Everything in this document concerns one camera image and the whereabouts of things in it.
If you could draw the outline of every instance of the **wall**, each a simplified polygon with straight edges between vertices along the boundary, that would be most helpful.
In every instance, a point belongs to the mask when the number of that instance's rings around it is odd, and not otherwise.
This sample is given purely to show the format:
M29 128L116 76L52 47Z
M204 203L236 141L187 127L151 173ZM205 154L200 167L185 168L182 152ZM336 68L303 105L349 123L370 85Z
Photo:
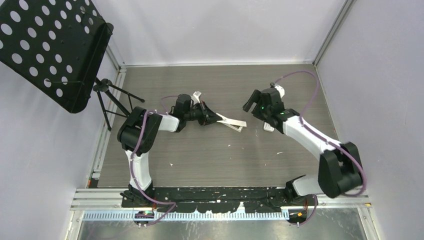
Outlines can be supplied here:
M318 66L342 140L359 147L383 239L422 239L424 3L357 1Z
M105 57L98 76L115 75ZM104 123L99 101L70 114L1 62L0 79L0 239L64 239Z
M344 0L93 0L127 65L312 62Z

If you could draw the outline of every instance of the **wood grain surface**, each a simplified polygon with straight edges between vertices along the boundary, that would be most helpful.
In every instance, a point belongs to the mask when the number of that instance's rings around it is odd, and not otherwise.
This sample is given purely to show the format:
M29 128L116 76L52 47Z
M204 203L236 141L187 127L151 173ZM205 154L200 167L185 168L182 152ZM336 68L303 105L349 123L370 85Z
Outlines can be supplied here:
M312 65L233 65L128 68L123 89L146 100L133 101L149 110L164 110L165 96L202 92L208 107L228 118L247 122L241 132L220 123L200 126L188 122L180 133L157 134L149 154L150 175L158 187L284 186L304 174L317 174L318 161L293 139L263 130L263 122L242 110L255 89L262 91L278 77L299 70L315 71ZM286 108L300 112L310 100L316 82L307 73L283 79ZM168 108L175 98L165 100ZM121 97L129 108L128 99ZM335 138L324 94L320 89L305 119ZM115 118L107 146L99 187L126 187L130 179L128 160L117 132L124 119Z

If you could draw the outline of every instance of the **tripod stand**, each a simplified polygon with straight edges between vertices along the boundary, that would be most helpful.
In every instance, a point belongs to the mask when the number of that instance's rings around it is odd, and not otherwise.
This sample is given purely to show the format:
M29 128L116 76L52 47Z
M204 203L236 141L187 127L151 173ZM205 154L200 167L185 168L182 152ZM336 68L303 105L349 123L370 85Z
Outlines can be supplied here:
M145 100L142 98L139 98L138 96L125 91L122 88L119 88L115 85L112 84L112 81L110 81L109 79L103 79L103 80L99 80L97 77L95 79L95 85L93 86L93 91L95 91L97 93L97 97L98 100L100 101L100 106L101 106L101 110L103 112L104 115L104 119L106 120L106 124L107 124L107 129L110 131L112 130L111 124L109 123L109 118L107 113L111 113L111 114L115 114L124 118L127 118L130 115L130 111L128 111L124 105L122 105L122 103L119 102L119 100L111 93L111 91L109 91L109 87L116 89L118 91L120 91L123 94L126 94L128 96L128 100L129 100L129 106L131 107L131 111L133 110L133 104L131 103L131 97L139 100L140 102L144 103ZM113 111L109 111L105 109L105 105L103 104L103 99L102 99L102 95L100 94L100 92L105 93L110 100L112 100L113 103L116 104L116 106L123 112L124 115L119 114L117 112L113 112Z

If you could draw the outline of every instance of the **tripod leg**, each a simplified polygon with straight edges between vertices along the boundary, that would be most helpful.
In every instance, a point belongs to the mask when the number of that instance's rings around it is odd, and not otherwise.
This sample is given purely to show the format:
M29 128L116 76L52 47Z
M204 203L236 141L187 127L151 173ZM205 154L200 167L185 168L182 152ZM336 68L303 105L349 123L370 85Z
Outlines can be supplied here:
M97 92L97 97L98 97L98 101L100 102L101 110L103 111L104 120L106 121L106 124L107 124L107 130L110 131L112 130L112 127L111 127L111 124L109 123L109 118L106 113L105 105L103 104L102 95L100 95L99 91Z

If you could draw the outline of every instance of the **circular hole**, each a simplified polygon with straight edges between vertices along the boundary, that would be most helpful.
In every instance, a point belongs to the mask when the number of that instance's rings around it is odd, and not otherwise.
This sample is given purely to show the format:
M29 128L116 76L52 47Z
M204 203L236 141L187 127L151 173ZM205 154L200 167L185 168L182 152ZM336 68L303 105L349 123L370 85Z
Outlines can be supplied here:
M6 34L6 35L12 35L12 32L13 32L12 31L12 28L9 25L7 25L6 23L3 23L0 26L0 28L3 31L4 34Z
M12 60L17 64L22 63L22 57L21 57L21 55L19 55L17 53L12 54Z
M10 12L10 17L17 23L21 21L21 16L19 16L19 14L15 11Z
M35 68L35 67L30 67L29 68L29 73L32 75L32 76L34 76L34 77L37 77L38 76L38 74L39 74L39 71L37 70L37 68Z
M56 56L54 56L54 58L56 59L56 61L57 61L58 63L61 63L61 62L62 62L62 56L61 56L61 55L56 54Z
M34 28L32 28L32 27L29 27L28 28L28 34L32 37L32 38L35 38L35 37L37 37L37 32L34 30Z
M47 42L42 43L42 48L46 51L50 51L50 45Z
M50 88L52 86L50 79L48 79L48 78L44 79L44 86L46 86L48 88Z
M67 18L67 16L66 16L66 12L65 12L64 10L60 11L60 16L61 16L63 19L66 19L66 18Z
M56 26L57 29L61 29L62 28L62 24L58 20L54 21L54 25Z
M56 75L58 73L58 70L54 66L50 66L50 73L53 75Z
M37 25L41 27L43 25L43 20L41 19L41 17L36 16L35 23L37 23Z
M28 3L24 0L19 0L19 6L23 9L23 10L28 10Z
M20 41L20 46L23 48L23 50L29 50L30 49L30 44L25 40Z
M45 15L49 15L49 14L50 14L50 10L49 10L46 6L42 6L42 7L41 7L41 10L42 10L42 12L43 12Z
M67 77L66 77L66 76L63 76L63 77L62 77L62 83L63 83L63 85L68 84L68 79L67 79Z
M51 38L51 40L56 39L56 33L54 31L48 31L48 36Z
M62 89L58 88L56 90L56 95L60 98L60 97L62 97L64 95L64 92L62 91Z
M72 9L72 5L71 5L71 3L70 2L66 2L65 3L65 5L66 5L66 8L68 9L68 10L71 10Z
M41 54L37 54L37 56L35 56L35 58L37 59L37 61L42 64L44 63L44 57Z

